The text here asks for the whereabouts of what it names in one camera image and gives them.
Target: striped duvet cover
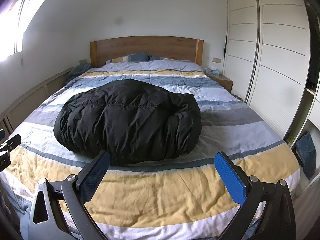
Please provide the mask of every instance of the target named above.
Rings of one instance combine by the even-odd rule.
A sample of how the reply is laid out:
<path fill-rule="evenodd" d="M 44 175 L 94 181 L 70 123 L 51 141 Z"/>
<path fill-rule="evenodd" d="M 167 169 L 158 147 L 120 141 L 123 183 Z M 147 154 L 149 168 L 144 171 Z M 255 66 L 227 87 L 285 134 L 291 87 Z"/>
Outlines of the striped duvet cover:
<path fill-rule="evenodd" d="M 50 96 L 13 133 L 22 143 L 1 173 L 7 195 L 28 214 L 37 181 L 64 180 L 91 160 L 68 151 L 53 135 L 55 119 L 73 95 L 120 79 L 136 79 L 171 92 L 191 93 L 202 115 L 198 144 L 174 160 L 111 166 L 88 211 L 108 239 L 199 239 L 218 236 L 235 215 L 235 204 L 214 168 L 224 151 L 261 181 L 299 182 L 299 165 L 286 143 L 247 105 L 234 98 L 194 63 L 111 63 L 93 68 Z M 63 203 L 67 223 L 75 227 Z M 260 204 L 255 218 L 260 217 Z"/>

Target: electrical outlet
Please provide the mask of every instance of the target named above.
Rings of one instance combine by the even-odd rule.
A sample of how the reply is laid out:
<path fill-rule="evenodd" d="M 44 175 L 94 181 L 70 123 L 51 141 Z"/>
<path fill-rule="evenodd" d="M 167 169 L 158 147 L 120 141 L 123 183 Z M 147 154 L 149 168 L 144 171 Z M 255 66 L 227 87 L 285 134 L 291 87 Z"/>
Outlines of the electrical outlet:
<path fill-rule="evenodd" d="M 216 58 L 216 57 L 214 57 L 214 58 L 212 59 L 212 62 L 214 62 L 214 63 L 221 63 L 221 58 Z"/>
<path fill-rule="evenodd" d="M 80 63 L 80 65 L 81 64 L 86 64 L 86 63 L 88 63 L 88 60 L 87 59 L 81 59 L 81 60 L 79 60 L 79 63 Z"/>

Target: bright window light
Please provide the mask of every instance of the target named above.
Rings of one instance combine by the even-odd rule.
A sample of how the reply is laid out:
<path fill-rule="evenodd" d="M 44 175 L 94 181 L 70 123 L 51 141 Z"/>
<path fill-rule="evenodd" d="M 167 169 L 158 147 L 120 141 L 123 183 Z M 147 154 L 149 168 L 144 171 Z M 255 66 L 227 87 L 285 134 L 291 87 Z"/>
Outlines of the bright window light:
<path fill-rule="evenodd" d="M 0 14 L 0 61 L 22 51 L 22 38 L 45 0 L 19 0 L 8 12 Z"/>

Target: metal bolt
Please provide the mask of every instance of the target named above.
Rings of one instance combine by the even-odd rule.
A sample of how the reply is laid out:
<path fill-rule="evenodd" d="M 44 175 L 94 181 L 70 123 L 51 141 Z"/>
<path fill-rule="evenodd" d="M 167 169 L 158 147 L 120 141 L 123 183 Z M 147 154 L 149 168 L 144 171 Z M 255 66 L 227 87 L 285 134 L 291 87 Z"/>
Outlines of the metal bolt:
<path fill-rule="evenodd" d="M 250 181 L 252 181 L 252 182 L 257 182 L 257 181 L 258 181 L 258 178 L 257 178 L 256 176 L 254 176 L 254 175 L 251 175 L 251 176 L 249 177 L 249 179 L 250 179 Z"/>
<path fill-rule="evenodd" d="M 44 184 L 44 183 L 45 183 L 45 178 L 41 178 L 41 179 L 38 180 L 38 184 L 41 185 L 41 184 Z"/>
<path fill-rule="evenodd" d="M 75 180 L 75 178 L 76 178 L 76 176 L 74 174 L 72 174 L 72 175 L 68 176 L 67 180 L 68 181 L 73 181 L 73 180 Z"/>
<path fill-rule="evenodd" d="M 285 185 L 287 185 L 287 183 L 285 182 L 284 179 L 281 179 L 281 180 L 280 180 L 280 185 L 285 186 Z"/>

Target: wooden nightstand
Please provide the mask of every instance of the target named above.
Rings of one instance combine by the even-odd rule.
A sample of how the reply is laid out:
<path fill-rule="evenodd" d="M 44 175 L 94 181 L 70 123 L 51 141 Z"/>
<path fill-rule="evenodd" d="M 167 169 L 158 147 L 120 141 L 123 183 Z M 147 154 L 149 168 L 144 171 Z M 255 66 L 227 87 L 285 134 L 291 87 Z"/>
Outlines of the wooden nightstand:
<path fill-rule="evenodd" d="M 219 76 L 214 76 L 209 73 L 205 73 L 208 77 L 210 77 L 212 80 L 218 82 L 220 86 L 222 86 L 225 90 L 227 90 L 229 93 L 231 93 L 233 81 L 231 79 L 228 79 L 225 76 L 219 75 Z"/>

